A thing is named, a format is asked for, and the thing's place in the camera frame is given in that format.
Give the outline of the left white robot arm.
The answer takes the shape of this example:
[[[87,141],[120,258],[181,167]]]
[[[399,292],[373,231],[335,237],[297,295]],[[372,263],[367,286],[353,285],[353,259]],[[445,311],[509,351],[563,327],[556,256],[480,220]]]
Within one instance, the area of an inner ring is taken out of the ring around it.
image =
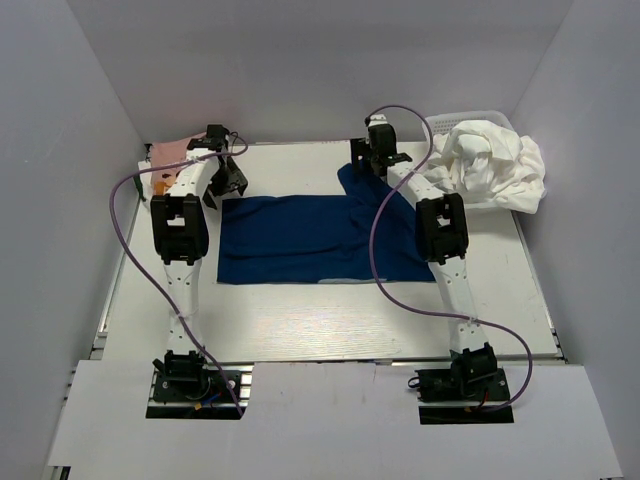
[[[150,214],[154,247],[166,275],[170,303],[167,350],[205,358],[199,322],[199,276],[209,250],[206,208],[232,193],[242,195],[248,180],[230,146],[238,134],[210,124],[204,135],[187,141],[188,163],[152,183]]]

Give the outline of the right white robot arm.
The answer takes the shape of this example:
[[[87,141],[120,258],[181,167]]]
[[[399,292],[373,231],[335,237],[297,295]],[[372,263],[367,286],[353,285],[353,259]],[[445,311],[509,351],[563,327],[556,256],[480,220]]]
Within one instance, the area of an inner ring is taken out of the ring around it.
[[[396,131],[383,114],[367,117],[365,125],[367,135],[350,141],[353,170],[371,174],[390,188],[369,234],[374,282],[383,286],[375,264],[377,227],[390,201],[400,197],[414,213],[416,248],[436,280],[445,307],[434,315],[450,321],[452,388],[463,398],[475,398],[496,374],[497,360],[477,319],[468,282],[469,235],[463,199],[457,193],[442,192],[418,173],[412,158],[398,151]]]

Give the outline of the blue t-shirt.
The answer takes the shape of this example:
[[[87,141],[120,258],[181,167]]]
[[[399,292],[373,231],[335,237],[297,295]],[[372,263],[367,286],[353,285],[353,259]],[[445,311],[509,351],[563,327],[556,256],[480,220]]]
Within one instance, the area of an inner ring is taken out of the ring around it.
[[[370,282],[369,234],[390,191],[349,165],[341,195],[258,196],[222,204],[217,280],[230,285]],[[434,276],[415,245],[412,209],[393,198],[375,236],[383,282],[428,282]]]

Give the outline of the crumpled white t-shirts pile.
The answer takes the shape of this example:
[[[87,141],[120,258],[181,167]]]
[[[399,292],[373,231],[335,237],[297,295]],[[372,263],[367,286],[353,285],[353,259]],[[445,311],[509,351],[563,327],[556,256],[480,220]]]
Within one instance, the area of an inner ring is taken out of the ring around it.
[[[489,120],[463,120],[434,136],[421,174],[445,193],[459,194],[467,209],[537,212],[546,194],[545,165],[528,136]]]

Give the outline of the folded pink t-shirt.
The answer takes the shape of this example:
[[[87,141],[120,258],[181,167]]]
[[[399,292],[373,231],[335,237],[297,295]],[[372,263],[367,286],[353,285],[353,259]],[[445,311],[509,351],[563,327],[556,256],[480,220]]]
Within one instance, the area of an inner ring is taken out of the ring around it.
[[[204,132],[171,142],[154,142],[149,150],[152,167],[178,164],[186,161],[186,151],[192,139],[205,136]]]

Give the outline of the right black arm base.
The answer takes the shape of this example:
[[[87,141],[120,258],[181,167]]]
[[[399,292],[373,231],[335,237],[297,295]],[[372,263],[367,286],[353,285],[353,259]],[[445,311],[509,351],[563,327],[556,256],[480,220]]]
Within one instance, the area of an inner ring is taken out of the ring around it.
[[[407,387],[417,393],[421,425],[512,424],[511,406],[497,410],[510,400],[504,370],[464,384],[451,369],[416,370]]]

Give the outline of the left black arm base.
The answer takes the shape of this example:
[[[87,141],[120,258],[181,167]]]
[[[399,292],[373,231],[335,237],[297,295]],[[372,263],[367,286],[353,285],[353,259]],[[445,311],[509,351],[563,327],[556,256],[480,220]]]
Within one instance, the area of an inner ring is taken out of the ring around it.
[[[239,420],[241,414],[220,372],[204,368],[198,375],[179,377],[154,372],[146,419]]]

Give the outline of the white plastic basket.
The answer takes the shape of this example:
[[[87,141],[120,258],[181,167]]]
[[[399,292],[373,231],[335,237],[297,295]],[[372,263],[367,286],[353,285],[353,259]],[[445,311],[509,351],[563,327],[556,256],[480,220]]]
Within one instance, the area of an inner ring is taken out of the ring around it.
[[[513,127],[508,118],[503,113],[495,110],[446,113],[426,118],[427,123],[431,127],[432,133],[438,135],[448,134],[453,127],[465,120],[487,120],[500,127],[513,131]],[[501,207],[493,200],[483,202],[465,200],[464,203],[467,211],[494,211],[501,209]]]

